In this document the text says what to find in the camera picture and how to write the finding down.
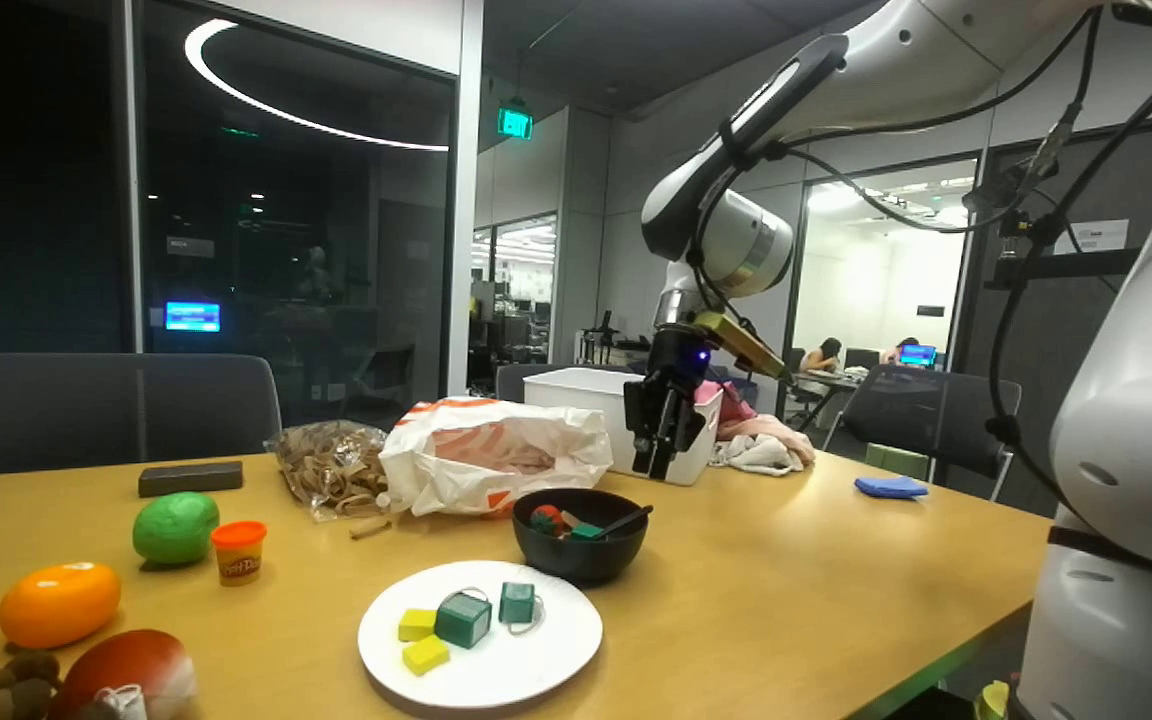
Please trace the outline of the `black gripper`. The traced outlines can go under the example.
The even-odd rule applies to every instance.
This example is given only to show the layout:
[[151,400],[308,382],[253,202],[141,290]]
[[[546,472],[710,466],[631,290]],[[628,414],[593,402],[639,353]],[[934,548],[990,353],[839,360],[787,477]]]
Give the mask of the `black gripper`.
[[646,370],[623,382],[623,429],[631,433],[631,466],[665,478],[668,463],[690,448],[703,429],[695,387],[707,380],[710,332],[668,325],[653,334]]

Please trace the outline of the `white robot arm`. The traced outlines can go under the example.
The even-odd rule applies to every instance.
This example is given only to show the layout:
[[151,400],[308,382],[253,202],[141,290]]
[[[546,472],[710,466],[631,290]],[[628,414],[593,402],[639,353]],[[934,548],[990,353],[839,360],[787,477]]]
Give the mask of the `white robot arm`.
[[[710,232],[731,174],[839,130],[894,130],[976,107],[1031,42],[1097,6],[1152,18],[1152,0],[882,0],[808,38],[643,201],[653,251]],[[1152,232],[1053,418],[1061,515],[1031,594],[1013,712],[1152,720]]]

